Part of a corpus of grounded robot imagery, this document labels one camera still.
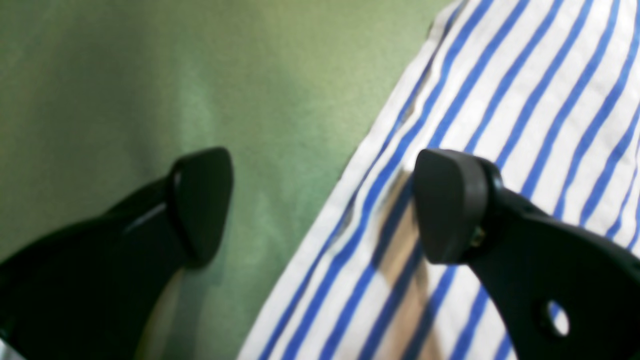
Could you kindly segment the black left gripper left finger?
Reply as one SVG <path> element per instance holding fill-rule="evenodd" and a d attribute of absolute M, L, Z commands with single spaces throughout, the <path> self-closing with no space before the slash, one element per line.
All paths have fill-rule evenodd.
<path fill-rule="evenodd" d="M 105 213 L 20 249 L 1 264 L 1 340 L 25 360 L 132 360 L 174 274 L 217 255 L 233 187 L 226 148 L 190 153 Z"/>

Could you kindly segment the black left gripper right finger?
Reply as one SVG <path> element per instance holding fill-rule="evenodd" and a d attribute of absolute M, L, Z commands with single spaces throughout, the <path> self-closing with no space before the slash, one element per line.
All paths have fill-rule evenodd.
<path fill-rule="evenodd" d="M 413 201 L 428 262 L 473 271 L 520 360 L 639 358 L 633 253 L 546 214 L 470 153 L 421 150 Z"/>

